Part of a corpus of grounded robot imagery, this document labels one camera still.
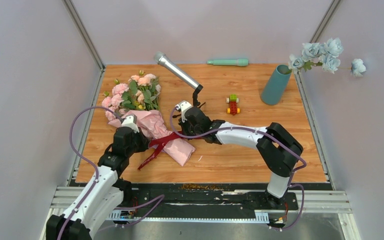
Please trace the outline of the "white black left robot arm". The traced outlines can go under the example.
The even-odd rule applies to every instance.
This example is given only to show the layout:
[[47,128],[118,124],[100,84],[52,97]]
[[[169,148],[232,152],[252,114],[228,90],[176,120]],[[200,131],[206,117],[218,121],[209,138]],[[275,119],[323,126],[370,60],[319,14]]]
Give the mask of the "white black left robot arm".
[[92,240],[110,213],[133,201],[131,183],[120,178],[135,153],[149,148],[150,140],[139,127],[116,129],[113,142],[97,164],[97,172],[76,200],[61,214],[47,220],[47,240]]

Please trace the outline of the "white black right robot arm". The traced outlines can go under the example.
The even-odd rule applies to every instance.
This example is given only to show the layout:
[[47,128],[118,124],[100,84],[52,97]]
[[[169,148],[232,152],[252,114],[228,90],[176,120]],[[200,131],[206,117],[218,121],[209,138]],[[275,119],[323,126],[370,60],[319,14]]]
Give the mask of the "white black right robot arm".
[[302,145],[279,123],[265,127],[250,127],[232,124],[224,120],[211,120],[203,111],[182,101],[174,107],[180,112],[178,136],[184,139],[203,139],[209,144],[238,145],[259,152],[271,171],[265,195],[266,204],[278,209],[286,201],[285,193],[294,173],[298,170]]

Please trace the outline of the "dark red printed ribbon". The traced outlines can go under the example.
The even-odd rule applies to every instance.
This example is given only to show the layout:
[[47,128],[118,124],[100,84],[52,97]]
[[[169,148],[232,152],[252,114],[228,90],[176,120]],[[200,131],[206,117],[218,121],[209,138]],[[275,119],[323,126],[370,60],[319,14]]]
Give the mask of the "dark red printed ribbon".
[[148,163],[150,163],[152,160],[154,160],[164,149],[164,147],[169,143],[176,139],[180,139],[181,137],[177,135],[176,133],[172,132],[168,136],[154,139],[149,143],[149,147],[155,147],[156,149],[154,152],[146,158],[137,168],[138,171],[140,171],[144,166],[146,166]]

